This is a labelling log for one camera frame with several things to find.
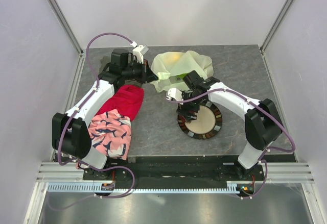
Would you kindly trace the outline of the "green avocado print plastic bag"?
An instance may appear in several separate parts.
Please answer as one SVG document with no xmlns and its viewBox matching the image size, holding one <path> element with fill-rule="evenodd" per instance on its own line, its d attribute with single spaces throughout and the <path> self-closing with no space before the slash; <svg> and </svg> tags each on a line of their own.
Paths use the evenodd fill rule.
<svg viewBox="0 0 327 224">
<path fill-rule="evenodd" d="M 165 65 L 163 54 L 158 54 L 151 65 L 151 70 L 158 76 L 158 81 L 151 84 L 158 93 L 168 91 L 170 88 L 177 88 L 181 91 L 188 90 L 183 78 L 193 70 L 204 79 L 214 74 L 213 62 L 209 56 L 200 55 L 195 51 L 187 51 L 173 65 Z"/>
</svg>

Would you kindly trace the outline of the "yellow fake fruit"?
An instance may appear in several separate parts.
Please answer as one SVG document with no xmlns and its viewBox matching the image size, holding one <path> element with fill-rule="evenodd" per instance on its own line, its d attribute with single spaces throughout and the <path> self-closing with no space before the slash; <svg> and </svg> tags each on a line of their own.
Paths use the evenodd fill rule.
<svg viewBox="0 0 327 224">
<path fill-rule="evenodd" d="M 173 65 L 183 55 L 181 52 L 167 52 L 163 54 L 163 63 L 165 65 Z"/>
</svg>

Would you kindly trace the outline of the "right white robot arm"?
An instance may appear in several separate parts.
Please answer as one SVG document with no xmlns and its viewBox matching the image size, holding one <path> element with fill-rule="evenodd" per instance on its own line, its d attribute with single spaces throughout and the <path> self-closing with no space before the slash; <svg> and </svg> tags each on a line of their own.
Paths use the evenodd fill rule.
<svg viewBox="0 0 327 224">
<path fill-rule="evenodd" d="M 171 88 L 167 99 L 177 102 L 177 118 L 183 132 L 195 139 L 214 137 L 222 128 L 221 105 L 245 122 L 247 143 L 237 159 L 234 174 L 240 180 L 252 175 L 264 150 L 282 133 L 282 122 L 274 102 L 242 95 L 220 80 L 204 79 L 196 71 L 184 78 L 187 89 Z"/>
</svg>

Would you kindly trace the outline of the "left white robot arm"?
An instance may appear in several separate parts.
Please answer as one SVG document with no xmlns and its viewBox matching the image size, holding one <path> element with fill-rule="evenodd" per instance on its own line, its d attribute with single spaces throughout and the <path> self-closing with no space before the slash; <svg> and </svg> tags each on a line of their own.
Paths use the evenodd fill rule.
<svg viewBox="0 0 327 224">
<path fill-rule="evenodd" d="M 96 112 L 126 80 L 145 84 L 158 79 L 144 58 L 147 51 L 145 45 L 138 45 L 132 52 L 122 48 L 114 49 L 109 63 L 97 75 L 88 93 L 64 114 L 56 113 L 52 118 L 53 149 L 59 155 L 70 155 L 73 159 L 94 167 L 95 175 L 101 180 L 111 176 L 112 167 L 106 164 L 107 156 L 92 146 L 88 126 Z"/>
</svg>

